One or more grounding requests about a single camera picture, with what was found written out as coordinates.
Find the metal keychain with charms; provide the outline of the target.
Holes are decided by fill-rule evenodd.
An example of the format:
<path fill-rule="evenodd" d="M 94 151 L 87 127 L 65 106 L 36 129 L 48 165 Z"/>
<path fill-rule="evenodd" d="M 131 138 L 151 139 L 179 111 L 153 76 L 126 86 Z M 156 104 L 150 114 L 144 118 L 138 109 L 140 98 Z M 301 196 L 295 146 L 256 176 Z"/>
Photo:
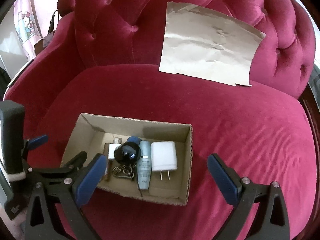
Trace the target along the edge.
<path fill-rule="evenodd" d="M 119 165 L 112 169 L 114 178 L 134 180 L 136 176 L 136 165 Z"/>

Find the black round knob cap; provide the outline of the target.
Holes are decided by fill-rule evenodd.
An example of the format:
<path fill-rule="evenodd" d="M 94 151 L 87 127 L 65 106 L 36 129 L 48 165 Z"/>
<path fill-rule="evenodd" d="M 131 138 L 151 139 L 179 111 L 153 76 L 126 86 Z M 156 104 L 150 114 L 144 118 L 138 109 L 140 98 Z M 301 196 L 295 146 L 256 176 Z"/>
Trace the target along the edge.
<path fill-rule="evenodd" d="M 141 150 L 135 142 L 121 144 L 114 151 L 114 158 L 121 165 L 135 164 L 140 157 Z"/>

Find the blue teardrop key fob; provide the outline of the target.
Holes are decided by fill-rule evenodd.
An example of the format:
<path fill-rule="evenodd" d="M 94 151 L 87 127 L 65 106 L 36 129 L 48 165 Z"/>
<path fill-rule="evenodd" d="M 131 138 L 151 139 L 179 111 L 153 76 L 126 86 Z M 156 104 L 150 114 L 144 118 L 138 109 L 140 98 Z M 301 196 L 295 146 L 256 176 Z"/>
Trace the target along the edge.
<path fill-rule="evenodd" d="M 129 138 L 127 139 L 126 142 L 133 142 L 133 143 L 139 145 L 140 142 L 141 142 L 141 139 L 140 139 L 139 137 L 131 136 L 131 137 L 129 137 Z"/>

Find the large white wall charger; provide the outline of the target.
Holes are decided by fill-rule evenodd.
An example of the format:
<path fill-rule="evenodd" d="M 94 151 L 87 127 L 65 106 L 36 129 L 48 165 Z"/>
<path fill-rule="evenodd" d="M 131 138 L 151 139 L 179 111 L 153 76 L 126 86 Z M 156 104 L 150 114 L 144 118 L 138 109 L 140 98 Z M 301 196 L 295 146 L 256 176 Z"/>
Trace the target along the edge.
<path fill-rule="evenodd" d="M 151 171 L 159 173 L 163 180 L 163 173 L 171 180 L 170 172 L 177 170 L 177 153 L 174 141 L 159 141 L 151 143 Z"/>

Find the brown lip gloss tube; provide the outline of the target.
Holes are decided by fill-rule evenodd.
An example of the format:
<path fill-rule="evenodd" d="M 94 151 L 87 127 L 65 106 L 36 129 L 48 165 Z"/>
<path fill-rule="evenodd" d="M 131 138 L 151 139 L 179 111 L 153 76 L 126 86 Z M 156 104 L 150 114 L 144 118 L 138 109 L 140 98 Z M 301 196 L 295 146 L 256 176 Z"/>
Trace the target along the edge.
<path fill-rule="evenodd" d="M 110 178 L 111 168 L 112 168 L 112 160 L 107 159 L 106 170 L 105 170 L 105 174 L 104 174 L 105 181 L 108 181 Z"/>

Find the small white plug adapter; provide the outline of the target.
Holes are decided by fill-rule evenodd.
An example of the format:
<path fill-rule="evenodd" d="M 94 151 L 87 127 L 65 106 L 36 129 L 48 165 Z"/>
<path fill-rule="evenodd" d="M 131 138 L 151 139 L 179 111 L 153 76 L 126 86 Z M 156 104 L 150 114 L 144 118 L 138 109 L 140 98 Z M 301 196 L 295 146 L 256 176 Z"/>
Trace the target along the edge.
<path fill-rule="evenodd" d="M 108 160 L 114 160 L 114 152 L 115 150 L 121 145 L 122 138 L 115 137 L 112 143 L 105 143 L 104 144 L 104 155 L 107 157 Z"/>

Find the light blue cosmetic tube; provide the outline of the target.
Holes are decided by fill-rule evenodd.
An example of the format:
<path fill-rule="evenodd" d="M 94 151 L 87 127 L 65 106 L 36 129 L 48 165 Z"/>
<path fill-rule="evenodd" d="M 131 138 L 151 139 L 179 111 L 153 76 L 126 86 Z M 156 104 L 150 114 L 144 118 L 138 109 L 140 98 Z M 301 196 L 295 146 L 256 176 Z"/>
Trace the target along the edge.
<path fill-rule="evenodd" d="M 148 190 L 151 178 L 151 144 L 148 141 L 140 142 L 141 156 L 137 161 L 137 179 L 141 190 Z"/>

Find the small brown cardboard box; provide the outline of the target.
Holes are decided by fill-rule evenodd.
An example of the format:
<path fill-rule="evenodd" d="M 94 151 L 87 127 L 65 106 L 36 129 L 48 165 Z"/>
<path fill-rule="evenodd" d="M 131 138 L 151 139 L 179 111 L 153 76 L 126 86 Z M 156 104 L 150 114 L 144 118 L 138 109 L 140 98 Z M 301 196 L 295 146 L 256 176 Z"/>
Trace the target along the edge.
<path fill-rule="evenodd" d="M 48 44 L 50 44 L 51 40 L 53 39 L 54 33 L 55 31 L 52 31 L 44 38 L 38 40 L 38 42 L 34 45 L 35 56 L 39 55 L 39 53 L 43 51 L 48 46 Z"/>

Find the grey plaid cloth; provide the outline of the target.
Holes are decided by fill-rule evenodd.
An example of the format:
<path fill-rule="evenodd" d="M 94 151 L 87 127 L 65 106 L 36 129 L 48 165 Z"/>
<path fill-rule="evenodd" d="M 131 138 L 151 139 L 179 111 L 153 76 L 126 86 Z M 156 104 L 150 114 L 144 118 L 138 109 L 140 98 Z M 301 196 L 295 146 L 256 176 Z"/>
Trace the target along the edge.
<path fill-rule="evenodd" d="M 316 64 L 313 65 L 308 84 L 314 96 L 318 98 L 320 94 L 320 70 Z"/>

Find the crumpled brown paper sheet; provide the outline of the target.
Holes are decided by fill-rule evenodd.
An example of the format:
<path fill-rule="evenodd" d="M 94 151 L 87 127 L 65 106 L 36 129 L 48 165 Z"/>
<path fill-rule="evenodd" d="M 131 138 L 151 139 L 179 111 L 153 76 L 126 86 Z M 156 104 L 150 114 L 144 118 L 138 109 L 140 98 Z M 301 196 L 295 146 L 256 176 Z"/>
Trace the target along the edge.
<path fill-rule="evenodd" d="M 159 71 L 249 87 L 253 57 L 265 36 L 218 11 L 169 2 Z"/>

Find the hello kitty wall poster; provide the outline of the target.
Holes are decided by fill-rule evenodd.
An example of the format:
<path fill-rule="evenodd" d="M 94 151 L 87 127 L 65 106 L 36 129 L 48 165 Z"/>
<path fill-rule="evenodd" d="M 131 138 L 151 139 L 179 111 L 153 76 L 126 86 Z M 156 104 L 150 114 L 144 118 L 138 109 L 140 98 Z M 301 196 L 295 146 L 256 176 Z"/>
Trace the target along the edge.
<path fill-rule="evenodd" d="M 27 59 L 33 59 L 35 57 L 34 46 L 41 39 L 33 3 L 31 0 L 16 0 L 13 9 L 17 37 Z"/>

